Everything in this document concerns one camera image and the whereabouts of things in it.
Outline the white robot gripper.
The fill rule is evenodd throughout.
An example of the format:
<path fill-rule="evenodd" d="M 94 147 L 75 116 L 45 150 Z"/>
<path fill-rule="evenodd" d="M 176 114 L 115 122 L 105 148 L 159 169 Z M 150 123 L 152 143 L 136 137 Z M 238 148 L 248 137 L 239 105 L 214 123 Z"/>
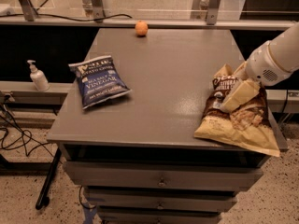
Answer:
<path fill-rule="evenodd" d="M 274 60 L 270 52 L 270 42 L 266 41 L 250 54 L 247 62 L 240 64 L 234 71 L 233 76 L 242 80 L 238 80 L 231 88 L 221 103 L 220 110 L 231 113 L 257 96 L 260 89 L 257 81 L 264 86 L 274 86 L 291 74 Z"/>

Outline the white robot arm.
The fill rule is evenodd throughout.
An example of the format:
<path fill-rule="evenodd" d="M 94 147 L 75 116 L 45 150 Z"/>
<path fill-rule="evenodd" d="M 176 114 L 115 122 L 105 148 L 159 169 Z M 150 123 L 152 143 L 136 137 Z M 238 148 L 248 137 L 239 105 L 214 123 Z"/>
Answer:
<path fill-rule="evenodd" d="M 262 86 L 274 86 L 299 69 L 299 22 L 254 50 L 235 71 L 238 81 L 220 105 L 232 113 L 258 95 Z"/>

